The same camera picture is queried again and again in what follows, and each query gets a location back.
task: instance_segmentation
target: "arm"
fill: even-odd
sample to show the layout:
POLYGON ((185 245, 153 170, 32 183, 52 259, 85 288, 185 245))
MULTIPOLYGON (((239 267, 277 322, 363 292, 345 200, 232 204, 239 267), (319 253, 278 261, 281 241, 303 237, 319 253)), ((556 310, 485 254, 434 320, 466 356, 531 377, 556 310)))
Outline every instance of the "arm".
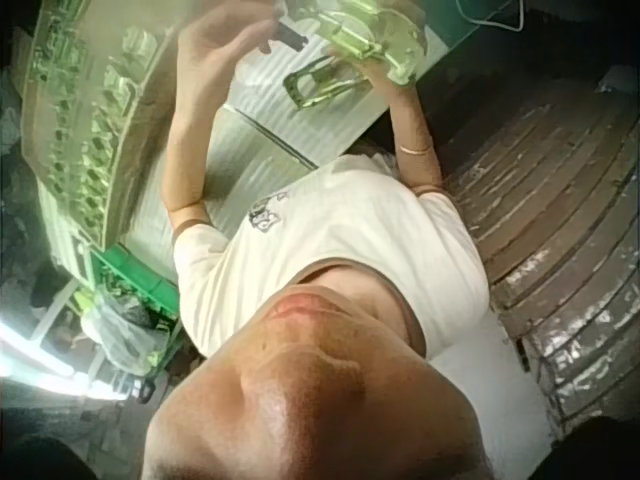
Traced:
POLYGON ((407 89, 390 105, 400 179, 407 187, 442 187, 440 162, 418 93, 407 89))
POLYGON ((412 190, 441 188, 440 163, 415 87, 394 84, 387 78, 386 69, 381 63, 369 61, 356 66, 390 107, 402 183, 412 190))
POLYGON ((227 99, 238 61, 267 43, 276 28, 269 2, 233 3, 211 9, 178 41, 176 108, 162 183, 176 237, 193 224, 210 223, 203 194, 215 115, 227 99))

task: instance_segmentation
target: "cable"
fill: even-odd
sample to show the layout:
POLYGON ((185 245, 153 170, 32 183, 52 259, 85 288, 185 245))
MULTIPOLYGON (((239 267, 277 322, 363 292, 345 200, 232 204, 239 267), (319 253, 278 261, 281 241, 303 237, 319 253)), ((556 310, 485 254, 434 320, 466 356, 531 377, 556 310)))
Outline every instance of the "cable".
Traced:
POLYGON ((464 18, 469 23, 473 23, 474 25, 502 28, 504 30, 509 30, 510 32, 521 32, 522 30, 524 30, 524 0, 520 0, 520 24, 517 27, 505 25, 504 23, 491 22, 489 20, 478 20, 476 18, 471 18, 466 13, 464 13, 464 10, 462 10, 460 0, 456 0, 456 5, 458 6, 458 11, 460 12, 460 15, 462 15, 462 18, 464 18))

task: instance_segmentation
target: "neck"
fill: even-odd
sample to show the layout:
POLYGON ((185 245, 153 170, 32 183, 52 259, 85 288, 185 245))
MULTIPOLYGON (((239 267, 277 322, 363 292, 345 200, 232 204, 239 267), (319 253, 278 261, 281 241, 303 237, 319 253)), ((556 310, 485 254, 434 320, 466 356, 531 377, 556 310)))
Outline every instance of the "neck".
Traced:
POLYGON ((379 276, 349 266, 332 267, 304 283, 335 291, 410 344, 402 307, 379 276))

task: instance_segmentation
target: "hand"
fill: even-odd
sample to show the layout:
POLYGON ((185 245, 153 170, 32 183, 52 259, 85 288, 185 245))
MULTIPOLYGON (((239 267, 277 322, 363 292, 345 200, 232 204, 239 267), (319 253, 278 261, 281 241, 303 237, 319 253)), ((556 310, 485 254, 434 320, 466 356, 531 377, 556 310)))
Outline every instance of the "hand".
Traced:
POLYGON ((238 62, 273 37, 273 0, 216 0, 178 40, 176 114, 213 122, 224 104, 238 62))
POLYGON ((389 80, 388 68, 384 62, 371 59, 352 63, 362 75, 367 77, 374 91, 381 95, 389 106, 414 101, 418 98, 414 85, 398 85, 389 80))

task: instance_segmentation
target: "lips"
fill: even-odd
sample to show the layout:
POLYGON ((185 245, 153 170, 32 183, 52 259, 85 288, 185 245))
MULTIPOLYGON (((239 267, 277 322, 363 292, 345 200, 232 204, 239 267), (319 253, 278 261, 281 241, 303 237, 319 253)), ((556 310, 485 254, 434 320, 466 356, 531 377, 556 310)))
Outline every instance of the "lips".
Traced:
POLYGON ((292 293, 279 299, 270 309, 267 318, 282 317, 292 313, 345 313, 324 297, 313 293, 292 293))

